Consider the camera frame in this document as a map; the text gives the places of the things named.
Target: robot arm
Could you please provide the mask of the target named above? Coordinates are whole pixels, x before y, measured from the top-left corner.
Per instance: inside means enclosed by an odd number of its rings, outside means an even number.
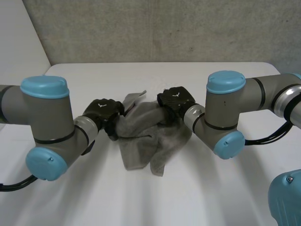
[[[195,103],[184,87],[158,94],[157,100],[222,159],[236,156],[245,146],[237,130],[240,113],[269,109],[301,128],[301,80],[296,74],[245,79],[234,71],[208,77],[206,107]]]
[[[245,79],[238,72],[221,71],[208,78],[206,107],[195,103],[184,87],[158,94],[157,101],[174,117],[182,117],[222,159],[236,156],[247,145],[237,131],[240,113],[269,109],[301,129],[301,75],[280,74]],[[277,176],[269,187],[269,209],[279,226],[301,224],[301,169]]]
[[[124,107],[114,100],[94,100],[73,120],[65,79],[37,76],[21,86],[0,86],[0,122],[30,125],[36,146],[26,156],[29,171],[37,178],[58,179],[88,153],[101,129],[111,139],[114,122]]]

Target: gray towel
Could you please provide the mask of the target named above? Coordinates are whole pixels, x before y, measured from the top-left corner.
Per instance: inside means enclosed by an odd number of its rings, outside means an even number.
[[[166,110],[157,102],[136,105],[144,93],[129,94],[123,102],[127,114],[116,124],[120,152],[127,170],[143,168],[150,162],[152,173],[163,176],[166,162],[187,143],[191,131],[181,119],[169,122]]]

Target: blue cover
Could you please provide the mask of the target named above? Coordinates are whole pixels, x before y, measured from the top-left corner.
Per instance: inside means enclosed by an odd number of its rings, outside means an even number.
[[[297,73],[291,73],[291,74],[293,74],[293,75],[297,76],[299,79],[301,79],[301,75],[299,75]]]
[[[69,95],[67,81],[57,76],[34,76],[22,81],[23,93],[37,98],[60,99]]]
[[[301,226],[301,169],[277,176],[269,187],[269,210],[279,226]]]
[[[60,155],[44,147],[31,149],[25,161],[29,171],[42,180],[56,180],[68,169],[65,160]]]
[[[234,131],[221,138],[214,146],[213,152],[221,159],[229,159],[238,155],[245,147],[245,137]]]
[[[208,77],[207,91],[215,94],[232,93],[243,88],[246,79],[242,73],[236,71],[214,72]]]

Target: white tabletop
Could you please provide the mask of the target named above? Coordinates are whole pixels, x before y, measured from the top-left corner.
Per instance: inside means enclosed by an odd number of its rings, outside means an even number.
[[[76,117],[96,98],[122,101],[128,93],[147,90],[145,100],[152,101],[163,89],[180,85],[204,105],[207,77],[219,70],[247,78],[278,74],[266,63],[114,63],[55,65],[46,75],[67,80]],[[241,114],[238,128],[255,139],[283,123],[261,111]],[[161,178],[152,175],[149,165],[126,171],[118,143],[101,132],[92,152],[57,181],[38,180],[20,191],[0,193],[0,225],[276,226],[268,188],[275,176],[300,168],[299,134],[293,128],[276,143],[246,147],[231,160],[218,158],[193,135]],[[34,146],[30,128],[6,125],[0,142],[0,182],[29,176],[24,158]]]

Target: cable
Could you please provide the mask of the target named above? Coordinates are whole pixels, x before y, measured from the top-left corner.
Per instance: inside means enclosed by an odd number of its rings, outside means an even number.
[[[22,188],[25,188],[26,186],[30,185],[32,182],[36,181],[37,178],[34,175],[31,175],[30,177],[26,178],[25,180],[13,184],[13,185],[3,185],[0,184],[0,192],[13,192],[20,190]]]
[[[274,132],[270,136],[262,138],[262,139],[258,139],[258,140],[246,140],[245,145],[249,146],[249,145],[271,144],[271,143],[281,139],[282,137],[284,137],[291,130],[292,127],[293,127],[293,124],[291,122],[287,121],[279,129],[277,129],[276,132]]]

